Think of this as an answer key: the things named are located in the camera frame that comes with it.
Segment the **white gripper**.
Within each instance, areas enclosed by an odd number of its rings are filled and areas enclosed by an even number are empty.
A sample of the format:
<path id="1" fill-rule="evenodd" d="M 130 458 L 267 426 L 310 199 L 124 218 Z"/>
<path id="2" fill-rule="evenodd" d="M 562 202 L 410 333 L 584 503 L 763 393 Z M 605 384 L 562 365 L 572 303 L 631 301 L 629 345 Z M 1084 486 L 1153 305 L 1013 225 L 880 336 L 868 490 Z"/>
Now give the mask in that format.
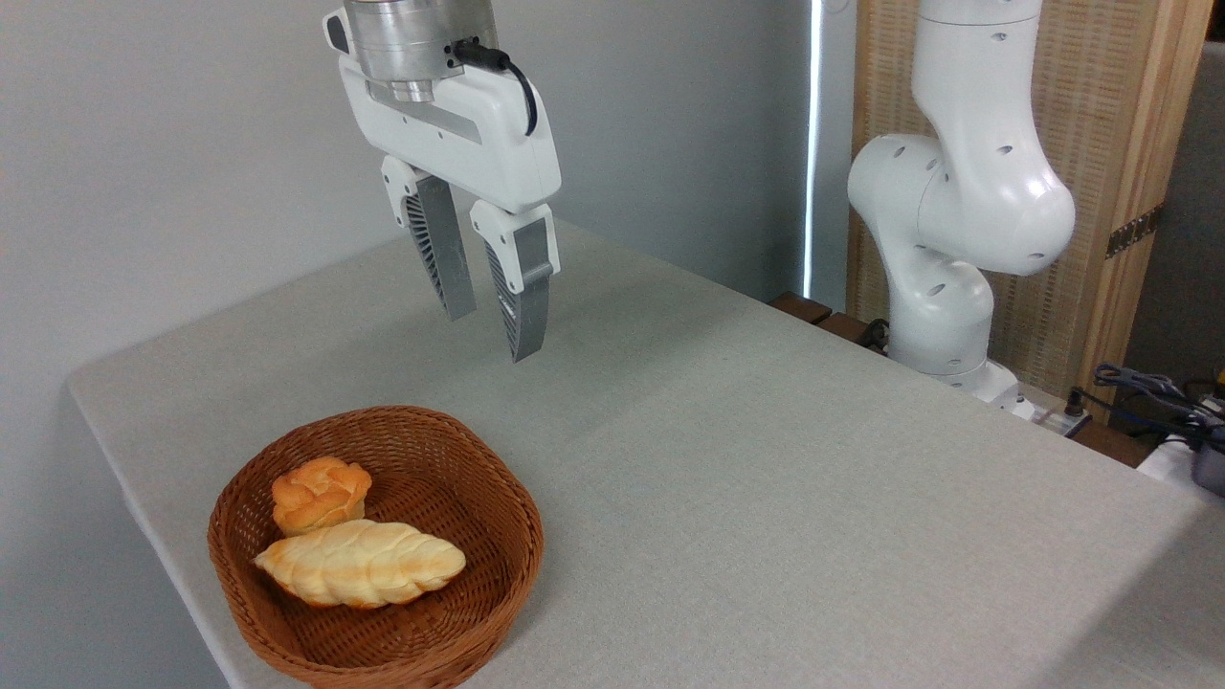
<path id="1" fill-rule="evenodd" d="M 512 360 L 538 352 L 548 280 L 560 272 L 554 215 L 543 202 L 559 191 L 560 169 L 540 96 L 526 94 L 526 77 L 503 54 L 477 63 L 478 51 L 499 49 L 492 10 L 337 9 L 323 36 L 341 56 L 360 131 L 390 154 L 381 173 L 394 221 L 410 230 L 447 318 L 477 310 L 452 184 L 484 200 L 470 218 Z"/>

